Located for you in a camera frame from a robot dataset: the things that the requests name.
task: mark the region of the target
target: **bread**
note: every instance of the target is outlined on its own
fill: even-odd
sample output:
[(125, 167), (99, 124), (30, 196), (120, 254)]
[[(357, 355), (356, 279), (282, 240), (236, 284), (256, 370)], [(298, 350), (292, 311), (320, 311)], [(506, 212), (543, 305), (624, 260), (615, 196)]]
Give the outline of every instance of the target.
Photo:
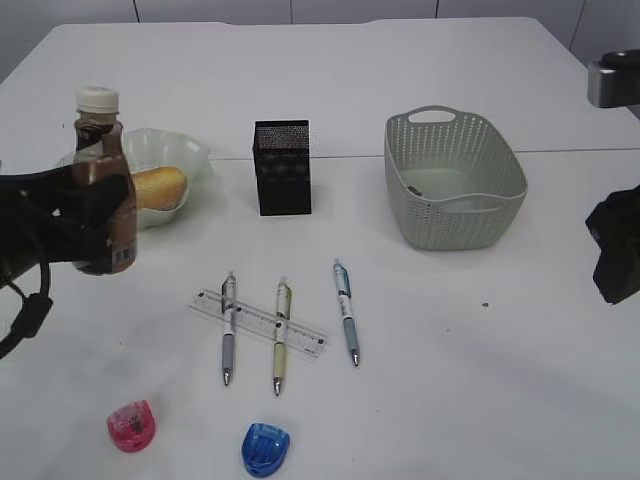
[(138, 210), (175, 210), (187, 193), (187, 177), (176, 167), (160, 167), (133, 175)]

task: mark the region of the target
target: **mesh pen holder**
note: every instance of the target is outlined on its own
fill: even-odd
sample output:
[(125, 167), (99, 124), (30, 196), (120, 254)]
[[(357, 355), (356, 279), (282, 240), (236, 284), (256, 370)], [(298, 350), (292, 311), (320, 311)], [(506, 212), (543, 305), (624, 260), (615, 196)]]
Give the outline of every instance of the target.
[[(454, 118), (410, 120), (429, 111)], [(385, 174), (391, 209), (404, 237), (425, 250), (493, 245), (527, 193), (524, 172), (498, 130), (480, 115), (441, 106), (387, 121)]]
[(253, 139), (260, 215), (311, 213), (309, 122), (256, 122)]

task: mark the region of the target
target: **pink pencil sharpener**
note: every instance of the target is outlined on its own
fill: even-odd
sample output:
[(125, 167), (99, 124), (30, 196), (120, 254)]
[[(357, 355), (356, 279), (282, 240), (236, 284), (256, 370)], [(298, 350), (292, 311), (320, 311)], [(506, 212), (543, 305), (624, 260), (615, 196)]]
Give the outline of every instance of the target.
[(107, 428), (113, 443), (123, 452), (145, 448), (156, 433), (156, 422), (149, 402), (141, 400), (125, 405), (107, 418)]

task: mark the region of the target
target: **yellow pen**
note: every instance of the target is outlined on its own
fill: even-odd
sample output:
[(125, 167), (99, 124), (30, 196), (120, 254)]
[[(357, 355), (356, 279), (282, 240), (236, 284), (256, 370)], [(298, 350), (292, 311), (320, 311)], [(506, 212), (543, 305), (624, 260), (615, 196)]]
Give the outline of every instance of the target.
[(287, 285), (287, 279), (284, 277), (278, 284), (276, 316), (278, 322), (276, 323), (275, 344), (273, 345), (273, 391), (276, 397), (279, 397), (287, 368), (287, 323), (291, 318), (291, 288)]

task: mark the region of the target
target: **bottle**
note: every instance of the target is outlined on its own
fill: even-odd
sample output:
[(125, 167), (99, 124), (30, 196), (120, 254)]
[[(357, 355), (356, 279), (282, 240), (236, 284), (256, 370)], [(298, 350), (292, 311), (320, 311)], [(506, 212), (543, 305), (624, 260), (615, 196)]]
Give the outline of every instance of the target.
[(107, 225), (111, 255), (74, 262), (83, 273), (119, 273), (134, 262), (136, 244), (136, 194), (122, 148), (122, 123), (117, 119), (118, 92), (85, 87), (76, 94), (80, 118), (75, 122), (78, 138), (73, 176), (80, 185), (91, 185), (109, 175), (122, 174), (129, 182), (129, 195)]

